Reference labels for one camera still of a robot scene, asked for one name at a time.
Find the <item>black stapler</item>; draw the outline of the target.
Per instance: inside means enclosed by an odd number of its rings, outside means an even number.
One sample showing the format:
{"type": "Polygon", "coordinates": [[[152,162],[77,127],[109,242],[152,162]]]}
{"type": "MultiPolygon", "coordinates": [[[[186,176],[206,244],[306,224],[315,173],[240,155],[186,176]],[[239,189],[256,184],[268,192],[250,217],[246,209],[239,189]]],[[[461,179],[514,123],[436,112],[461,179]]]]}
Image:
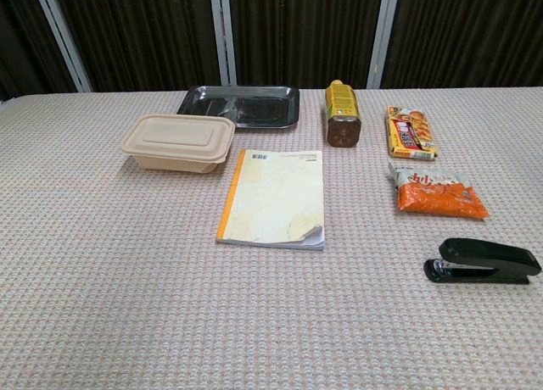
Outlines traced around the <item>black stapler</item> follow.
{"type": "Polygon", "coordinates": [[[528,284],[542,272],[535,256],[525,248],[472,238],[450,237],[439,246],[440,257],[423,269],[436,283],[528,284]]]}

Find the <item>pale yellow notebook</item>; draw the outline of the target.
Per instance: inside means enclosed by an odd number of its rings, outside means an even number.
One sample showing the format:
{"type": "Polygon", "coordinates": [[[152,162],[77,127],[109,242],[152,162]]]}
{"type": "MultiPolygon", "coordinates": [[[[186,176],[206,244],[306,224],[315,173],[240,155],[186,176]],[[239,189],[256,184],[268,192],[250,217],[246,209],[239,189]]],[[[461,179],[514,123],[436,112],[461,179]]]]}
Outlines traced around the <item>pale yellow notebook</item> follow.
{"type": "Polygon", "coordinates": [[[216,241],[264,248],[325,247],[321,151],[243,149],[216,241]]]}

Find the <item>black metal tray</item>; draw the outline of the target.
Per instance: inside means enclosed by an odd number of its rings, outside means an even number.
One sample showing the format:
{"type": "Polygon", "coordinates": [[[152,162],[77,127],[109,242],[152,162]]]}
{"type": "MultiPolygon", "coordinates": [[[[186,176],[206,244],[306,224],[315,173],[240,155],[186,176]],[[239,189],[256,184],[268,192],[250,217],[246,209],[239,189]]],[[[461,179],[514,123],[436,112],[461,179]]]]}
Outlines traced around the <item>black metal tray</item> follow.
{"type": "Polygon", "coordinates": [[[291,86],[195,86],[178,114],[222,117],[237,128],[283,129],[299,121],[299,89],[291,86]]]}

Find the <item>yellow label tea bottle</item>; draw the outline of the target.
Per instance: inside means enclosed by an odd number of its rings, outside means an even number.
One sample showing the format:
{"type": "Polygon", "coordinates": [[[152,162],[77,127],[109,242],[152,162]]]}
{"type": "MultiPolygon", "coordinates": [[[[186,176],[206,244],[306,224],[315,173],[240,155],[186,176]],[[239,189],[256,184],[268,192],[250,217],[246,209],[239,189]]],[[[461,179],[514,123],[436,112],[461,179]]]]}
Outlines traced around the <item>yellow label tea bottle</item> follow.
{"type": "Polygon", "coordinates": [[[352,148],[360,139],[361,115],[354,90],[341,80],[326,89],[326,138],[335,148],[352,148]]]}

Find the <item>beige lidded food container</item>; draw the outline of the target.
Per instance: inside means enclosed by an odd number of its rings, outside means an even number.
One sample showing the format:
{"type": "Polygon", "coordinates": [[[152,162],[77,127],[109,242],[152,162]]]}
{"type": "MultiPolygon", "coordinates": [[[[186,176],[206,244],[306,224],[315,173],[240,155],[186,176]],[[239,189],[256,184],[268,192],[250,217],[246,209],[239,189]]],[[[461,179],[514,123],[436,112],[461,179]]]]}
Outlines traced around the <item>beige lidded food container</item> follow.
{"type": "Polygon", "coordinates": [[[128,131],[121,150],[146,170],[207,174],[226,161],[235,129],[222,117],[148,114],[128,131]]]}

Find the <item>yellow biscuit box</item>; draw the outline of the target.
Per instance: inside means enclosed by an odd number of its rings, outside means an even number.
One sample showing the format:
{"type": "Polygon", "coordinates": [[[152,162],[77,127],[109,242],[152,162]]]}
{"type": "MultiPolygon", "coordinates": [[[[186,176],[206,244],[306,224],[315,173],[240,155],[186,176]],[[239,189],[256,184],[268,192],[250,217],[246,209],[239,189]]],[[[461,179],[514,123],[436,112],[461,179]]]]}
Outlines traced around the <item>yellow biscuit box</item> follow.
{"type": "Polygon", "coordinates": [[[384,123],[392,158],[432,161],[438,156],[428,117],[422,110],[388,106],[384,123]]]}

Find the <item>orange snack bag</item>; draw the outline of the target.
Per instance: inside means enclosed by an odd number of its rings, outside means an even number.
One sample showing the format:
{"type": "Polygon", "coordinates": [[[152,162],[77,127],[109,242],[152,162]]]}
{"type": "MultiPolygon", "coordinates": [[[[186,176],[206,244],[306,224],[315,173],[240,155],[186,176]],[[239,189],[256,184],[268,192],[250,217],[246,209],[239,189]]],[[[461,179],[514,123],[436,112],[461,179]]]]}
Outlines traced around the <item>orange snack bag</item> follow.
{"type": "Polygon", "coordinates": [[[465,174],[389,163],[401,212],[484,220],[489,212],[465,174]]]}

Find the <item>woven beige tablecloth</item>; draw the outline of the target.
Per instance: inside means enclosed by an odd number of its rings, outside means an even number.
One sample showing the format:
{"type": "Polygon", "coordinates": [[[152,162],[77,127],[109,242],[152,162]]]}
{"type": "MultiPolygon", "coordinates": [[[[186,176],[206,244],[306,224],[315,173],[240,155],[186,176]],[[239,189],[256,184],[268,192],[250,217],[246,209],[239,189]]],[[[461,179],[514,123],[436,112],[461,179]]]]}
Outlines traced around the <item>woven beige tablecloth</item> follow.
{"type": "Polygon", "coordinates": [[[543,265],[543,87],[362,90],[355,148],[324,93],[299,122],[240,131],[207,175],[146,171],[121,142],[182,92],[0,102],[0,389],[543,390],[543,274],[435,284],[448,237],[543,265]],[[466,174],[487,220],[401,213],[389,105],[429,117],[433,166],[466,174]],[[321,150],[321,252],[216,242],[239,152],[321,150]]]}

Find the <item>dark pleated curtain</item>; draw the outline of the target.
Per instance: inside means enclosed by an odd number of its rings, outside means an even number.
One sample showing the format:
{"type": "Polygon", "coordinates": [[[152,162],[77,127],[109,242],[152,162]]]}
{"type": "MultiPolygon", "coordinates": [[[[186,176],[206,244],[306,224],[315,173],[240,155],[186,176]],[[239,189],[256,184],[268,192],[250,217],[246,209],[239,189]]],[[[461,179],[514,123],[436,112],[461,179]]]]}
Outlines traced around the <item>dark pleated curtain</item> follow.
{"type": "MultiPolygon", "coordinates": [[[[58,0],[92,89],[220,83],[211,0],[58,0]]],[[[230,0],[241,85],[367,84],[381,0],[230,0]]],[[[398,0],[385,88],[543,86],[543,0],[398,0]]],[[[74,92],[39,0],[0,0],[0,100],[74,92]]]]}

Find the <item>grey metal post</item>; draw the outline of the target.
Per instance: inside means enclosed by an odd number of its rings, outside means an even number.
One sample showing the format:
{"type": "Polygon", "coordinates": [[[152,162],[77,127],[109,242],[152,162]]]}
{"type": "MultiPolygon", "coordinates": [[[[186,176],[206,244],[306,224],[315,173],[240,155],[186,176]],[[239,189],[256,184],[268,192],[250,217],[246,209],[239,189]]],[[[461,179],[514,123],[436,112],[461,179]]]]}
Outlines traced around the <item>grey metal post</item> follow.
{"type": "Polygon", "coordinates": [[[52,30],[59,51],[78,92],[93,92],[91,81],[81,60],[73,36],[58,0],[38,0],[52,30]]]}
{"type": "Polygon", "coordinates": [[[381,0],[366,89],[381,87],[397,3],[398,0],[381,0]]]}
{"type": "Polygon", "coordinates": [[[230,0],[210,0],[220,80],[223,86],[238,84],[230,0]]]}

